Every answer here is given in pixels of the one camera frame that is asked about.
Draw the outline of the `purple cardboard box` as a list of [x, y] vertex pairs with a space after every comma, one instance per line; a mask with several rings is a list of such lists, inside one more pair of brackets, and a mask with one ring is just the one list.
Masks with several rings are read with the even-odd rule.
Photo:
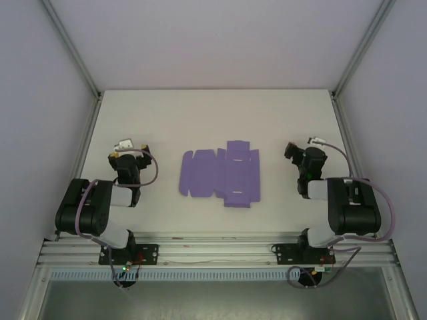
[[261, 200], [260, 152], [242, 140], [228, 141], [225, 149], [187, 151], [179, 192], [193, 198], [215, 195], [225, 207], [250, 208]]

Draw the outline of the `grey metal sheet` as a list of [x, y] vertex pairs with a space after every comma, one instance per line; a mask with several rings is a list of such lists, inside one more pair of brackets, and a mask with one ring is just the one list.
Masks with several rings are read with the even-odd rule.
[[18, 320], [420, 320], [401, 271], [351, 267], [320, 289], [286, 281], [52, 281], [35, 270]]

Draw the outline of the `aluminium table side rail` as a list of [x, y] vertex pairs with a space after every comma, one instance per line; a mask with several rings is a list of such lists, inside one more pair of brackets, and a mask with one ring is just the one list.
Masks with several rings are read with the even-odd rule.
[[89, 146], [93, 137], [93, 132], [95, 128], [95, 124], [97, 122], [97, 118], [99, 115], [101, 103], [103, 100], [104, 92], [101, 92], [99, 94], [99, 97], [94, 99], [93, 105], [90, 108], [90, 112], [87, 118], [87, 121], [85, 122], [84, 127], [80, 130], [80, 138], [78, 140], [77, 147], [73, 150], [73, 153], [71, 155], [71, 159], [73, 160], [71, 172], [67, 180], [65, 181], [65, 184], [63, 187], [60, 187], [58, 191], [55, 191], [53, 200], [54, 200], [54, 206], [53, 209], [50, 210], [48, 215], [48, 225], [47, 230], [45, 234], [43, 235], [43, 242], [45, 241], [56, 241], [59, 237], [56, 234], [56, 226], [55, 226], [55, 216], [56, 212], [59, 208], [59, 205], [62, 201], [62, 198], [66, 192], [66, 189], [69, 186], [69, 183], [73, 178], [81, 177], [81, 174], [83, 172], [83, 167], [85, 164], [85, 160], [87, 157], [87, 152], [89, 150]]
[[[351, 136], [350, 127], [348, 126], [348, 122], [346, 120], [344, 111], [338, 99], [334, 99], [332, 97], [331, 91], [329, 92], [330, 99], [332, 102], [332, 106], [334, 109], [334, 113], [337, 119], [338, 127], [340, 129], [340, 134], [342, 136], [342, 141], [344, 144], [344, 148], [346, 151], [346, 156], [348, 157], [348, 163], [352, 172], [353, 178], [361, 179], [365, 177], [364, 171], [360, 164], [359, 156], [356, 150], [356, 145], [354, 144], [354, 140]], [[392, 265], [395, 267], [400, 267], [400, 261], [398, 259], [396, 250], [394, 248], [394, 244], [391, 240], [391, 234], [393, 233], [395, 222], [396, 222], [396, 214], [394, 206], [391, 202], [390, 197], [377, 185], [373, 184], [374, 194], [377, 198], [377, 202], [380, 208], [380, 214], [382, 218], [382, 229], [376, 235], [377, 238], [374, 239], [374, 242], [363, 240], [363, 236], [347, 236], [344, 238], [343, 236], [339, 236], [336, 240], [333, 240], [332, 243], [336, 247], [335, 251], [338, 252], [338, 244], [342, 245], [350, 245], [356, 244], [355, 247], [352, 248], [341, 248], [341, 252], [353, 252], [359, 251], [361, 249], [368, 248], [368, 244], [383, 244], [386, 245], [389, 249], [391, 249], [390, 256], [393, 256]]]

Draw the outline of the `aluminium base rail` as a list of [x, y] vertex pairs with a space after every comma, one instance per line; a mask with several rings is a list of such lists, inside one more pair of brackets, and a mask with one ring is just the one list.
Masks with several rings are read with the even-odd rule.
[[[272, 246], [295, 243], [297, 233], [136, 233], [142, 244], [157, 244], [160, 267], [276, 267]], [[353, 267], [396, 267], [400, 264], [391, 242], [343, 241], [335, 245], [336, 266], [342, 266], [350, 253], [360, 247], [350, 265]], [[94, 267], [100, 248], [94, 242], [62, 234], [58, 241], [42, 244], [38, 266]]]

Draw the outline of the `aluminium frame post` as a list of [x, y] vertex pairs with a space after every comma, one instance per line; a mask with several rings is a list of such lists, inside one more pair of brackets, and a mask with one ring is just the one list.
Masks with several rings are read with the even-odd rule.
[[332, 97], [335, 100], [342, 94], [350, 82], [396, 1], [397, 0], [382, 0], [378, 10], [368, 25], [367, 30], [357, 45], [356, 50], [352, 54], [350, 61], [346, 65], [346, 68], [344, 69], [344, 72], [342, 73], [342, 76], [340, 77], [337, 85], [335, 86], [334, 90], [331, 91]]
[[101, 91], [98, 89], [93, 77], [91, 76], [88, 68], [86, 67], [81, 55], [79, 54], [76, 46], [74, 45], [71, 37], [69, 36], [64, 24], [62, 23], [60, 16], [58, 15], [56, 9], [54, 8], [51, 0], [39, 0], [41, 5], [43, 6], [49, 20], [53, 24], [54, 30], [56, 30], [59, 38], [65, 46], [67, 53], [75, 67], [77, 68], [83, 82], [87, 85], [91, 94], [99, 99], [101, 96]]

